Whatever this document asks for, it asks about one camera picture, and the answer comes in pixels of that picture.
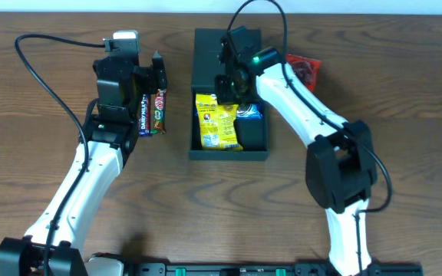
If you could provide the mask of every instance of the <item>black mounting rail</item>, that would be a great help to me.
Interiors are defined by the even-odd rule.
[[[0,276],[26,276],[41,267],[43,245],[28,239],[5,238],[0,245]],[[52,247],[49,264],[55,276],[88,276],[80,252],[67,244]],[[97,253],[124,264],[123,276],[339,276],[328,260],[295,264],[164,264],[134,263],[119,255]],[[372,263],[362,276],[422,276],[418,264]]]

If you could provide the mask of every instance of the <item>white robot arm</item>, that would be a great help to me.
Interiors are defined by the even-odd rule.
[[[291,65],[285,64],[285,66],[286,73],[298,93],[311,103],[313,107],[326,114],[331,122],[340,127],[342,127],[343,123],[347,122],[346,119],[329,110],[299,81]],[[263,74],[257,76],[256,87],[257,94],[277,109],[299,135],[305,146],[308,147],[308,145],[315,142],[315,138],[319,135],[329,136],[336,132],[334,128],[322,122],[288,87],[282,74],[282,65],[280,63],[268,67],[263,71]],[[358,200],[347,206],[341,214],[336,213],[331,208],[325,210],[331,240],[330,262],[342,275],[359,273],[354,215],[358,209],[366,209],[368,201],[368,199]],[[366,246],[365,214],[360,214],[360,219],[361,261],[362,266],[366,268],[371,263],[371,257]]]
[[[112,148],[109,143],[88,142],[90,162],[88,171],[83,175],[78,186],[69,198],[61,219],[56,227],[54,239],[51,243],[58,246],[61,242],[69,242],[72,248],[80,251],[83,248],[88,229],[95,217],[95,213],[108,190],[110,184],[119,176],[123,167],[120,149]],[[84,161],[84,147],[81,143],[76,149],[71,169],[59,187],[44,213],[25,233],[34,243],[45,244],[49,223],[61,204],[66,192],[76,179]]]

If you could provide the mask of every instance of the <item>wood grain surface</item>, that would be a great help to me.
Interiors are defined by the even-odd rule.
[[[225,28],[230,15],[0,13],[0,242],[19,238],[68,172],[77,130],[18,59],[18,35],[38,32],[99,43],[140,32],[143,65],[166,63],[168,134],[140,139],[108,190],[84,246],[172,262],[292,262],[327,258],[324,211],[305,185],[305,147],[271,111],[264,163],[192,162],[190,78],[194,28]],[[289,53],[323,61],[316,95],[368,123],[394,181],[386,212],[368,217],[380,261],[419,261],[442,275],[442,17],[289,15]],[[277,15],[243,15],[264,46],[282,44]],[[91,64],[103,50],[28,40],[35,70],[82,120],[97,96]],[[384,199],[383,178],[371,205]]]

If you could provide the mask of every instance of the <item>black box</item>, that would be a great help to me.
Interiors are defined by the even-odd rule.
[[[261,48],[260,30],[249,30],[256,44]],[[269,135],[267,104],[261,102],[261,120],[235,120],[238,142],[243,151],[203,150],[200,142],[199,118],[196,116],[196,94],[214,94],[214,79],[224,74],[224,64],[219,64],[221,37],[226,29],[196,29],[193,74],[192,74],[192,129],[189,158],[192,160],[238,160],[265,161],[269,156]]]

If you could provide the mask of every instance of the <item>black cable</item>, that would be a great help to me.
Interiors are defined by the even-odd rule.
[[[236,17],[238,16],[238,14],[242,11],[243,8],[245,8],[249,3],[254,2],[255,0],[248,0],[247,2],[243,3],[243,5],[235,12],[235,14],[233,15],[233,18],[231,19],[231,22],[229,23],[228,26],[228,30],[229,31],[233,25],[233,22],[235,21]],[[387,198],[385,199],[384,203],[380,206],[377,207],[375,209],[365,209],[365,210],[358,210],[355,213],[355,221],[356,221],[356,235],[357,235],[357,242],[358,242],[358,252],[356,252],[356,254],[358,255],[358,262],[359,262],[359,273],[360,275],[362,275],[362,260],[361,260],[361,236],[360,236],[360,229],[359,229],[359,215],[361,213],[374,213],[374,212],[381,212],[383,210],[385,210],[389,205],[390,205],[390,201],[391,201],[391,196],[393,194],[393,189],[392,189],[392,184],[391,184],[391,179],[390,179],[390,175],[388,174],[387,169],[385,168],[383,162],[378,158],[378,156],[372,151],[370,150],[367,146],[365,146],[364,144],[360,143],[358,140],[355,139],[355,137],[350,134],[347,130],[343,129],[342,127],[338,126],[337,124],[331,122],[325,114],[320,113],[319,110],[317,110],[315,107],[313,107],[301,94],[298,93],[298,91],[296,90],[296,88],[294,87],[292,81],[289,79],[287,73],[286,73],[286,68],[285,68],[285,64],[286,64],[286,60],[285,60],[285,56],[286,56],[286,52],[287,52],[287,41],[288,41],[288,25],[287,25],[287,21],[285,18],[285,13],[282,10],[281,6],[274,0],[266,0],[268,2],[271,2],[272,4],[274,4],[277,9],[279,10],[281,16],[282,16],[282,23],[284,26],[284,34],[283,34],[283,38],[282,38],[282,74],[284,75],[284,79],[286,81],[286,83],[288,84],[288,86],[291,88],[292,92],[313,112],[316,114],[316,116],[322,120],[322,122],[327,123],[330,127],[334,128],[335,130],[337,130],[339,133],[341,133],[342,135],[344,135],[347,139],[349,139],[350,141],[352,141],[353,143],[356,144],[356,146],[360,146],[367,154],[369,154],[371,156],[371,158],[376,162],[376,164],[380,167],[381,172],[383,173],[383,177],[387,183]]]
[[[76,176],[76,179],[73,181],[73,184],[69,188],[68,192],[66,192],[66,195],[64,195],[64,198],[62,199],[61,203],[58,206],[57,211],[54,214],[54,218],[51,220],[49,224],[49,232],[47,234],[47,240],[45,242],[45,249],[44,249],[44,275],[49,275],[49,252],[51,250],[51,243],[54,239],[54,233],[55,233],[55,226],[58,223],[58,220],[61,218],[61,213],[64,210],[64,207],[66,206],[66,203],[68,202],[69,198],[71,197],[71,194],[76,189],[76,186],[78,186],[78,183],[81,180],[81,177],[84,175],[88,168],[88,162],[89,162],[89,152],[88,152],[88,142],[86,139],[86,136],[84,135],[83,127],[81,126],[79,120],[74,115],[74,113],[69,109],[69,107],[64,103],[64,101],[61,100],[61,98],[42,80],[40,76],[38,76],[37,72],[35,72],[34,68],[28,63],[27,59],[23,55],[20,49],[20,41],[22,41],[25,38],[43,38],[43,39],[49,39],[53,41],[59,41],[67,44],[77,45],[77,46],[85,46],[85,47],[92,47],[92,48],[105,48],[105,45],[103,44],[90,44],[90,43],[84,43],[84,42],[78,42],[78,41],[72,41],[65,38],[58,38],[51,35],[46,34],[23,34],[16,38],[15,40],[15,49],[18,53],[18,56],[20,57],[21,61],[23,62],[23,65],[30,71],[31,75],[34,76],[34,78],[38,81],[38,83],[61,105],[61,107],[68,113],[69,117],[73,120],[74,124],[76,124],[76,127],[78,128],[80,132],[81,142],[84,146],[84,161],[83,166],[81,167],[81,170],[79,171],[78,175]]]
[[[86,116],[84,117],[84,124],[83,127],[88,124],[88,121],[91,118],[91,114],[93,113],[93,109],[95,108],[95,105],[98,103],[98,98],[91,100],[91,102],[88,104],[86,108]]]

